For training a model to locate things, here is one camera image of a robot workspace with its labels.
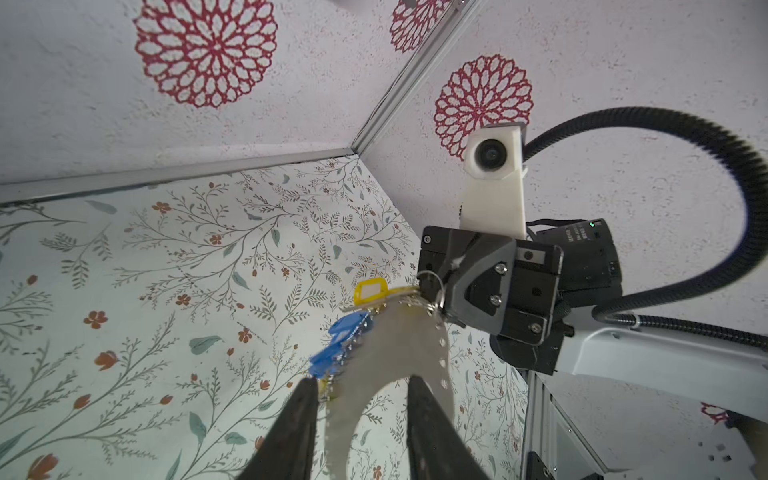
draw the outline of wire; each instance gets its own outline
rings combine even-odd
[[[619,319],[612,314],[711,293],[747,275],[763,261],[768,253],[768,167],[749,144],[718,124],[665,108],[622,107],[595,111],[559,124],[536,137],[523,147],[523,161],[530,160],[564,138],[605,127],[637,127],[664,132],[689,141],[711,154],[727,169],[741,190],[746,206],[746,228],[736,249],[715,267],[682,282],[596,305],[592,310],[596,320],[619,323]],[[677,319],[654,318],[653,326],[680,329],[676,322],[671,321]]]

